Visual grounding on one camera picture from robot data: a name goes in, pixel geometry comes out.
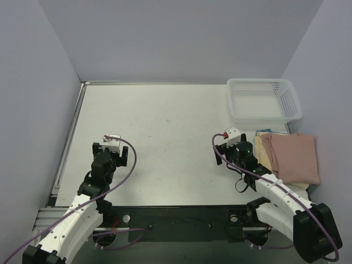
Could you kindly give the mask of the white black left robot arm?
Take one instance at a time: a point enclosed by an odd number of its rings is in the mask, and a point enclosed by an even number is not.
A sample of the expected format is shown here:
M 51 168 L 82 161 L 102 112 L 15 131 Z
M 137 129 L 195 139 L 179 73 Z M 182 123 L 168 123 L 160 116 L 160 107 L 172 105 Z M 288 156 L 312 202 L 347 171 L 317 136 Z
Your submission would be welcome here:
M 22 263 L 71 263 L 84 242 L 98 226 L 112 223 L 112 204 L 105 200 L 113 191 L 110 184 L 118 167 L 127 166 L 128 152 L 134 147 L 119 137 L 104 136 L 93 143 L 93 161 L 77 194 L 63 217 L 49 226 L 46 236 L 35 246 L 27 245 Z

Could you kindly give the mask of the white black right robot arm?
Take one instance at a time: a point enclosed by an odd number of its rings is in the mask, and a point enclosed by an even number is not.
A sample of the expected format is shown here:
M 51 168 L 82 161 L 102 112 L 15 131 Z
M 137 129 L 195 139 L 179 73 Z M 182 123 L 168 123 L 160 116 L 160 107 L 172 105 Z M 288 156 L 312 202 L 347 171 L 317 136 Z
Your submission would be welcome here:
M 247 205 L 248 223 L 268 224 L 293 243 L 299 256 L 307 263 L 319 259 L 338 262 L 343 242 L 331 209 L 315 204 L 286 186 L 268 168 L 258 162 L 253 145 L 238 131 L 215 134 L 212 148 L 218 165 L 240 174 L 246 188 L 261 194 Z

